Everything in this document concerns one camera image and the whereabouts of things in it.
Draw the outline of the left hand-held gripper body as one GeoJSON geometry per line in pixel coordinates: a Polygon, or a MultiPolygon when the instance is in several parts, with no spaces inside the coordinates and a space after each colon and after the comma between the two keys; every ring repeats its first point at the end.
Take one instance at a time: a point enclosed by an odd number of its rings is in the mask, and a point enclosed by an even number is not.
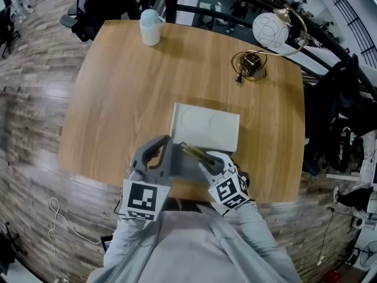
{"type": "Polygon", "coordinates": [[[123,180],[121,199],[121,217],[156,221],[170,192],[168,185],[158,184],[158,179],[131,167],[127,170],[128,178],[123,180]]]}

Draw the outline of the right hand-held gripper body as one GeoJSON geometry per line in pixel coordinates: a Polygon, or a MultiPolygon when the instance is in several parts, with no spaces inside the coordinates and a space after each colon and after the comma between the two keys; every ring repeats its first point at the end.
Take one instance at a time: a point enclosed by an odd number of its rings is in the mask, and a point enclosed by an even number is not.
{"type": "Polygon", "coordinates": [[[220,175],[208,192],[217,203],[235,209],[250,200],[249,184],[249,175],[233,165],[220,175]]]}

